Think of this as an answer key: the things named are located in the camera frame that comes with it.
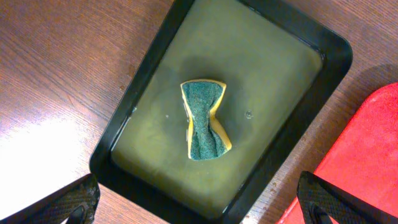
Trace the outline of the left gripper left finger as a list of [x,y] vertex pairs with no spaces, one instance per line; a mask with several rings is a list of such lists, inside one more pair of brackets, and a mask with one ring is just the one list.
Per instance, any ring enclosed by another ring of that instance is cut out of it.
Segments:
[[79,223],[91,224],[100,200],[94,174],[87,174],[46,196],[1,223]]

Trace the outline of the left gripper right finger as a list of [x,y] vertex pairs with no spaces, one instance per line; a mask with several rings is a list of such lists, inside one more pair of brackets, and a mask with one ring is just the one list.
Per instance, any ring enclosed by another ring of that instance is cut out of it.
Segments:
[[303,171],[297,186],[297,198],[305,224],[397,223],[397,217],[345,192],[337,186]]

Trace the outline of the green and yellow sponge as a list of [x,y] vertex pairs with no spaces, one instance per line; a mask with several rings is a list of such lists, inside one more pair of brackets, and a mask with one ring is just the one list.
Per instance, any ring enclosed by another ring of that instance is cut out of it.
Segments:
[[216,118],[226,84],[216,80],[197,79],[180,84],[183,105],[188,118],[188,158],[194,161],[217,159],[226,154],[232,143]]

